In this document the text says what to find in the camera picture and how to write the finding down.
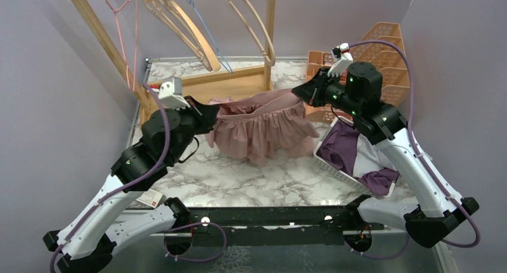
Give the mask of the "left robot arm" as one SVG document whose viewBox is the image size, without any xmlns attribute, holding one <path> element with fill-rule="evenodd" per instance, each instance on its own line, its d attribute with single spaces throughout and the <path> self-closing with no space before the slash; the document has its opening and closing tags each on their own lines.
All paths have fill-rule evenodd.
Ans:
<svg viewBox="0 0 507 273">
<path fill-rule="evenodd" d="M 161 107 L 141 126 L 142 137 L 125 149 L 105 183 L 67 227 L 43 237 L 51 272 L 99 272 L 112 258 L 139 240 L 165 230 L 190 226 L 190 211 L 179 198 L 168 198 L 154 211 L 121 224 L 117 217 L 167 174 L 187 160 L 184 152 L 200 134 L 213 129 L 218 105 L 204 105 L 191 96 L 181 108 Z"/>
</svg>

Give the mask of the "pink pleated skirt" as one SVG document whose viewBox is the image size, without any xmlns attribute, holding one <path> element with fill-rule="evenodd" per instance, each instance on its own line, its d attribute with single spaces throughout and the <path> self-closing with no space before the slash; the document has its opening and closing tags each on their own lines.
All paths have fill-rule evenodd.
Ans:
<svg viewBox="0 0 507 273">
<path fill-rule="evenodd" d="M 319 137 L 306 118 L 304 102 L 288 88 L 241 100 L 211 99 L 209 104 L 219 112 L 206 140 L 230 158 L 264 166 L 277 149 L 292 158 L 310 155 Z"/>
</svg>

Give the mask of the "blue wire hanger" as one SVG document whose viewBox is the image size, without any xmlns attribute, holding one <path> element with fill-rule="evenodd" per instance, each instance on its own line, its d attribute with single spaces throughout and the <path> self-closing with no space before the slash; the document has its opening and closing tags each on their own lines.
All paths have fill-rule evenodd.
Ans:
<svg viewBox="0 0 507 273">
<path fill-rule="evenodd" d="M 205 31 L 207 32 L 210 40 L 212 41 L 212 50 L 213 50 L 213 53 L 214 54 L 217 54 L 218 57 L 217 57 L 217 60 L 219 61 L 219 64 L 229 73 L 229 74 L 233 74 L 233 68 L 230 66 L 228 60 L 222 55 L 222 53 L 220 52 L 220 49 L 218 47 L 218 44 L 216 43 L 213 35 L 211 34 L 205 20 L 202 18 L 200 12 L 198 11 L 197 7 L 196 7 L 196 4 L 194 2 L 194 0 L 184 0 L 187 4 L 191 5 L 194 12 L 196 13 L 197 17 L 200 19 Z"/>
</svg>

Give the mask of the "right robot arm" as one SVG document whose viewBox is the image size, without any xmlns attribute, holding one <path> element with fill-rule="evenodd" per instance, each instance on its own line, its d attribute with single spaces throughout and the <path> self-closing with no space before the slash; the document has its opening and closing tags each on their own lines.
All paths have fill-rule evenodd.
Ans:
<svg viewBox="0 0 507 273">
<path fill-rule="evenodd" d="M 344 84 L 332 69 L 320 68 L 292 92 L 309 106 L 330 105 L 350 115 L 358 132 L 389 159 L 417 198 L 417 204 L 407 205 L 362 198 L 346 211 L 346 224 L 352 229 L 367 223 L 403 229 L 417 244 L 431 248 L 463 222 L 471 222 L 479 204 L 461 196 L 424 157 L 407 120 L 382 101 L 382 85 L 383 76 L 372 64 L 354 62 Z"/>
</svg>

